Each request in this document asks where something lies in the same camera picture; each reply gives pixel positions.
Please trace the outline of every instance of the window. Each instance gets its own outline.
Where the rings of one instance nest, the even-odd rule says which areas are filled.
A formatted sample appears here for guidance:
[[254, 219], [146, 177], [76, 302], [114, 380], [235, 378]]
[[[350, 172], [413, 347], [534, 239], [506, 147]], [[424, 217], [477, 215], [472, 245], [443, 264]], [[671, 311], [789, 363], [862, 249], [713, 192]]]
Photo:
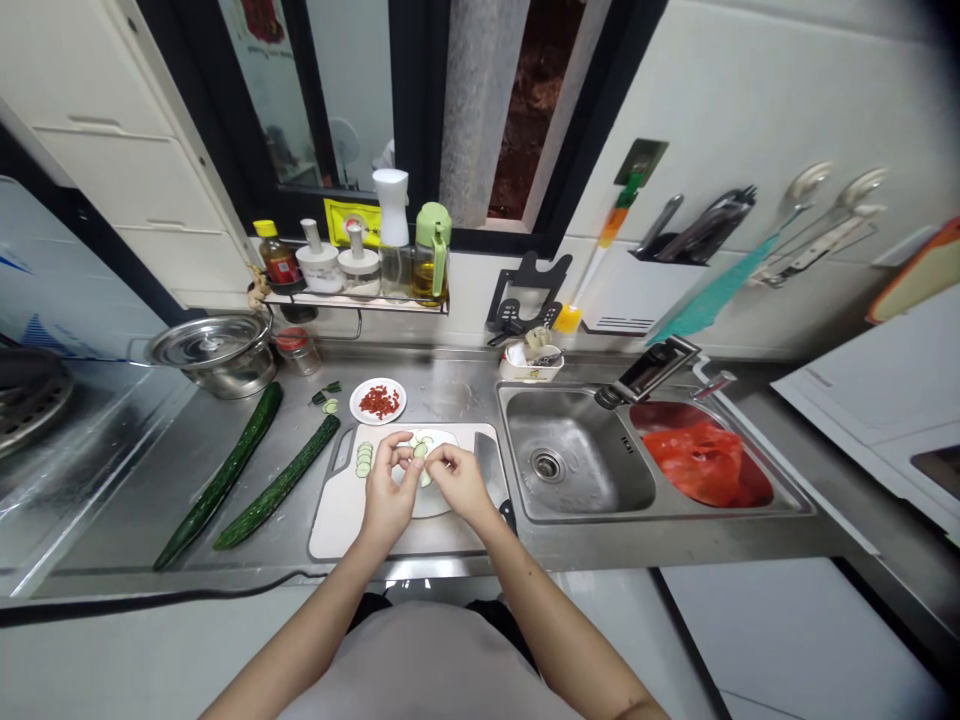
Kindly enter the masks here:
[[454, 250], [548, 258], [666, 0], [138, 3], [251, 234], [394, 166]]

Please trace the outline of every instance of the knife holder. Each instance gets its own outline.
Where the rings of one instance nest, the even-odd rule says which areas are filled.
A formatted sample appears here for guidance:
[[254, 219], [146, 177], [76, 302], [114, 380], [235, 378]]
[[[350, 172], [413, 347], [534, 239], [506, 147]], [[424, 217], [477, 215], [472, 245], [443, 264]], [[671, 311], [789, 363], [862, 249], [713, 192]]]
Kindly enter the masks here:
[[584, 329], [642, 337], [708, 269], [704, 265], [637, 260], [624, 243], [614, 243], [584, 296]]

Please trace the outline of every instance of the chopped red chili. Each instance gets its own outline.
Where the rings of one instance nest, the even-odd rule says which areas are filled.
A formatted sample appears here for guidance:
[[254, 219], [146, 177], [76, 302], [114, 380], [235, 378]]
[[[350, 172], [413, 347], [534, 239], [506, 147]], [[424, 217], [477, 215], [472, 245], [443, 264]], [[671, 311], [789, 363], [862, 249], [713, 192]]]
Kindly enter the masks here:
[[393, 394], [385, 385], [375, 385], [360, 401], [360, 409], [383, 420], [384, 416], [392, 415], [400, 407], [400, 394], [394, 390]]

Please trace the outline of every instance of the green towel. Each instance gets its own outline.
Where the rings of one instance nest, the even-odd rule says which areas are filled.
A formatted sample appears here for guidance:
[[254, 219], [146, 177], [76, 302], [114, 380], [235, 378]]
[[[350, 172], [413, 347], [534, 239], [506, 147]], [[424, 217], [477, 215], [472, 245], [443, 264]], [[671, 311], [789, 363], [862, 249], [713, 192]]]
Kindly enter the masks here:
[[671, 335], [683, 337], [693, 335], [713, 325], [724, 305], [733, 299], [737, 290], [773, 251], [773, 246], [779, 237], [780, 232], [771, 235], [760, 244], [760, 247], [707, 285], [647, 344], [653, 345]]

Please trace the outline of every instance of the gray shirt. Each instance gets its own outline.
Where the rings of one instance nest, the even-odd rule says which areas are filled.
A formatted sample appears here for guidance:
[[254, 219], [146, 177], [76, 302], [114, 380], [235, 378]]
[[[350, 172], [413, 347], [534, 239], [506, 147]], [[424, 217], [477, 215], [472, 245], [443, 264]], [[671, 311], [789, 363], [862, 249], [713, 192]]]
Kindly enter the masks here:
[[281, 715], [333, 718], [579, 718], [477, 613], [404, 603], [347, 635], [326, 674]]

